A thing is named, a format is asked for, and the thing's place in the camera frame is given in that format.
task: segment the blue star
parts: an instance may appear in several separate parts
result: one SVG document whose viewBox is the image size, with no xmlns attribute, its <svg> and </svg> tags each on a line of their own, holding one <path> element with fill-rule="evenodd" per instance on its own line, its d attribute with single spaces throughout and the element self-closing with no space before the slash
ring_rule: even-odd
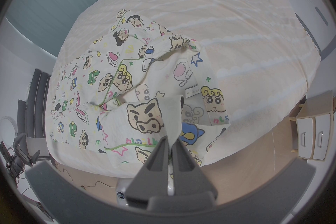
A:
<svg viewBox="0 0 336 224">
<path fill-rule="evenodd" d="M 190 64 L 195 64 L 196 67 L 198 67 L 198 62 L 203 62 L 203 60 L 200 58 L 200 52 L 191 57 Z"/>
</svg>

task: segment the cartoon character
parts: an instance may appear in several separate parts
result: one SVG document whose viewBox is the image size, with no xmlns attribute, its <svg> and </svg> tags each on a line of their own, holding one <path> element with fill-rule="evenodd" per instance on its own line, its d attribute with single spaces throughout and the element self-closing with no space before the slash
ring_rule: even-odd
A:
<svg viewBox="0 0 336 224">
<path fill-rule="evenodd" d="M 61 103 L 58 103 L 58 104 L 55 106 L 55 110 L 58 111 L 60 108 L 61 108 Z"/>
<path fill-rule="evenodd" d="M 107 57 L 107 61 L 110 65 L 112 65 L 113 67 L 116 67 L 117 64 L 116 62 L 118 61 L 118 56 L 116 54 L 114 54 L 113 52 L 109 51 L 107 54 L 106 54 L 106 57 Z"/>
<path fill-rule="evenodd" d="M 82 110 L 80 110 L 80 109 L 78 109 L 78 108 L 75 108 L 75 112 L 77 113 L 77 116 L 84 122 L 84 123 L 88 123 L 88 121 L 86 120 L 86 118 L 87 118 L 87 114 L 84 112 L 84 111 L 82 111 Z"/>
<path fill-rule="evenodd" d="M 98 70 L 94 70 L 94 71 L 92 71 L 90 74 L 89 74 L 89 79 L 88 79 L 88 81 L 87 81 L 87 83 L 89 84 L 89 85 L 93 85 L 93 84 L 95 84 L 96 83 L 96 79 L 97 79 L 97 76 L 99 75 L 99 73 L 100 73 L 100 71 L 98 71 Z"/>
<path fill-rule="evenodd" d="M 129 11 L 129 10 L 123 8 L 120 11 L 118 11 L 117 19 L 121 18 L 126 11 Z"/>
<path fill-rule="evenodd" d="M 62 122 L 58 123 L 57 130 L 59 133 L 64 133 L 64 124 Z"/>
<path fill-rule="evenodd" d="M 82 134 L 79 137 L 79 148 L 86 149 L 87 145 L 89 144 L 89 137 L 85 130 L 82 130 Z"/>
<path fill-rule="evenodd" d="M 119 32 L 114 32 L 113 37 L 117 42 L 117 46 L 121 46 L 129 36 L 129 30 L 120 30 Z"/>
<path fill-rule="evenodd" d="M 198 164 L 198 166 L 202 165 L 202 161 L 199 159 L 199 157 L 196 156 L 195 153 L 193 153 L 191 150 L 189 150 L 189 153 L 191 154 L 191 157 L 195 160 L 195 162 Z"/>
<path fill-rule="evenodd" d="M 62 105 L 62 111 L 65 111 L 65 109 L 67 108 L 67 104 L 68 104 L 68 101 L 64 100 L 63 105 Z"/>
<path fill-rule="evenodd" d="M 171 45 L 171 48 L 169 49 L 169 51 L 180 49 L 185 43 L 190 42 L 189 39 L 185 39 L 180 34 L 170 37 L 169 39 L 170 39 L 170 45 Z"/>
<path fill-rule="evenodd" d="M 207 86 L 201 88 L 205 107 L 208 112 L 225 112 L 224 97 L 220 89 L 210 89 Z"/>
<path fill-rule="evenodd" d="M 135 147 L 135 151 L 136 151 L 136 157 L 138 158 L 138 160 L 140 160 L 142 163 L 145 163 L 147 161 L 147 159 L 149 158 L 149 155 L 151 154 L 150 151 L 148 150 L 143 150 L 139 147 Z"/>
<path fill-rule="evenodd" d="M 182 122 L 180 139 L 184 145 L 193 145 L 199 137 L 204 134 L 204 130 L 197 128 L 195 124 Z"/>
<path fill-rule="evenodd" d="M 132 75 L 127 71 L 126 65 L 121 64 L 119 66 L 112 83 L 122 92 L 130 90 L 133 87 Z"/>
<path fill-rule="evenodd" d="M 210 150 L 210 148 L 213 146 L 214 143 L 216 143 L 217 138 L 220 137 L 224 132 L 225 132 L 226 128 L 223 128 L 222 131 L 220 132 L 220 134 L 215 138 L 214 141 L 212 141 L 207 147 L 206 147 L 206 151 L 208 152 Z"/>
<path fill-rule="evenodd" d="M 149 66 L 155 62 L 155 58 L 147 58 L 142 62 L 142 71 L 147 72 Z"/>
<path fill-rule="evenodd" d="M 139 101 L 149 100 L 149 88 L 146 84 L 139 84 L 135 88 L 135 94 Z"/>
<path fill-rule="evenodd" d="M 102 91 L 106 90 L 108 87 L 110 87 L 112 80 L 113 80 L 113 76 L 110 73 L 106 74 L 99 81 L 98 91 L 102 92 Z"/>
<path fill-rule="evenodd" d="M 159 25 L 159 30 L 162 36 L 166 36 L 169 34 L 173 34 L 172 32 L 170 32 L 166 27 L 163 27 L 161 25 Z"/>
<path fill-rule="evenodd" d="M 70 90 L 72 91 L 74 88 L 77 87 L 77 78 L 74 78 L 72 81 L 71 81 L 71 85 L 70 85 Z"/>
<path fill-rule="evenodd" d="M 80 104 L 81 104 L 81 99 L 79 97 L 79 93 L 77 92 L 76 106 L 79 106 Z"/>
<path fill-rule="evenodd" d="M 99 121 L 99 116 L 97 117 L 96 125 L 97 125 L 97 129 L 98 129 L 98 131 L 101 131 L 101 130 L 103 129 L 103 128 L 102 128 L 102 125 L 100 124 L 100 121 Z"/>
<path fill-rule="evenodd" d="M 145 54 L 154 54 L 154 48 L 153 46 L 150 46 L 146 49 Z"/>
<path fill-rule="evenodd" d="M 141 47 L 141 49 L 139 49 L 139 53 L 138 53 L 138 55 L 139 55 L 139 59 L 144 58 L 144 56 L 145 56 L 145 51 L 146 51 L 146 47 L 147 47 L 147 45 L 143 45 L 143 46 Z"/>
<path fill-rule="evenodd" d="M 70 128 L 70 135 L 72 137 L 75 137 L 75 135 L 77 133 L 77 125 L 76 125 L 76 123 L 74 123 L 73 121 L 71 121 L 70 124 L 69 124 L 69 128 Z"/>
<path fill-rule="evenodd" d="M 182 121 L 187 123 L 196 123 L 200 121 L 200 117 L 204 115 L 204 110 L 201 107 L 195 107 L 192 109 L 188 105 L 183 106 Z"/>
<path fill-rule="evenodd" d="M 91 66 L 91 59 L 92 59 L 92 57 L 93 56 L 90 55 L 90 56 L 87 56 L 85 58 L 85 63 L 84 63 L 83 69 L 87 69 L 87 68 L 89 68 Z"/>
<path fill-rule="evenodd" d="M 188 82 L 192 74 L 193 72 L 188 62 L 180 62 L 174 69 L 174 79 L 181 81 L 180 87 L 183 87 Z"/>
<path fill-rule="evenodd" d="M 142 27 L 144 24 L 142 23 L 142 19 L 139 15 L 129 16 L 126 23 L 130 22 L 134 27 Z"/>
<path fill-rule="evenodd" d="M 147 103 L 127 106 L 128 122 L 133 129 L 141 133 L 158 133 L 163 127 L 163 120 L 159 103 L 156 98 Z"/>
<path fill-rule="evenodd" d="M 62 79 L 61 79 L 61 81 L 63 81 L 64 75 L 65 75 L 66 72 L 67 72 L 66 70 L 64 70 L 64 71 L 62 72 Z"/>
<path fill-rule="evenodd" d="M 69 79 L 72 79 L 72 77 L 75 75 L 77 69 L 78 69 L 78 67 L 77 67 L 77 64 L 76 64 L 75 67 L 72 68 L 72 70 L 71 70 L 71 72 L 70 72 L 70 75 L 68 76 L 68 80 L 69 80 Z"/>
</svg>

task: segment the clothing tag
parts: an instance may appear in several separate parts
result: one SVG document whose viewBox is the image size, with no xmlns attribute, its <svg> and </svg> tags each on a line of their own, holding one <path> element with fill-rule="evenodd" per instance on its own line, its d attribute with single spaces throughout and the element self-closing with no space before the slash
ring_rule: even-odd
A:
<svg viewBox="0 0 336 224">
<path fill-rule="evenodd" d="M 196 94 L 199 94 L 200 92 L 201 89 L 199 88 L 198 84 L 196 84 L 195 86 L 185 89 L 185 97 L 188 98 Z"/>
</svg>

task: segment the cartoon print shirt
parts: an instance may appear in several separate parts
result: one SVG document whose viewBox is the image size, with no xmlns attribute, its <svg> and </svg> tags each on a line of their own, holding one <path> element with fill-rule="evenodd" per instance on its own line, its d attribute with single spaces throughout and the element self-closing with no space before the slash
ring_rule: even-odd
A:
<svg viewBox="0 0 336 224">
<path fill-rule="evenodd" d="M 110 33 L 59 69 L 53 140 L 145 163 L 158 140 L 180 137 L 195 161 L 229 126 L 224 97 L 196 40 L 121 10 Z"/>
</svg>

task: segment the fitted sheet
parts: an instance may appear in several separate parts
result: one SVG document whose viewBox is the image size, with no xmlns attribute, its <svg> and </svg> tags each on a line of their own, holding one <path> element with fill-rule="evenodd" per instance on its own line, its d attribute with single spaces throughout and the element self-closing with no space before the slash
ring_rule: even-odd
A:
<svg viewBox="0 0 336 224">
<path fill-rule="evenodd" d="M 206 48 L 226 97 L 231 126 L 205 155 L 205 165 L 269 132 L 305 95 L 320 63 L 317 48 L 288 0 L 99 0 L 74 23 L 50 78 L 47 145 L 61 164 L 115 176 L 105 154 L 70 150 L 68 145 L 54 143 L 49 134 L 58 69 L 110 33 L 122 8 L 143 14 L 174 34 L 191 36 Z"/>
</svg>

